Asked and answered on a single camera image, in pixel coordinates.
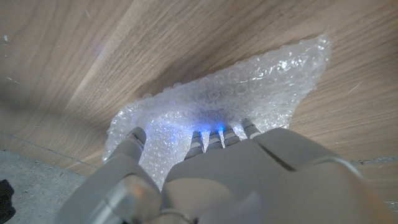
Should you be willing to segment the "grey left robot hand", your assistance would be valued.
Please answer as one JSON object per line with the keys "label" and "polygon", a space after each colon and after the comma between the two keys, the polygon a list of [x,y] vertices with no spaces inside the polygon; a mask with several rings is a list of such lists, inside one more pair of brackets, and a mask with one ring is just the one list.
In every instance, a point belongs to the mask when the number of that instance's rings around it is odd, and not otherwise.
{"label": "grey left robot hand", "polygon": [[194,132],[162,187],[139,165],[146,133],[131,130],[67,199],[56,223],[395,223],[348,161],[296,132],[243,121],[208,145]]}

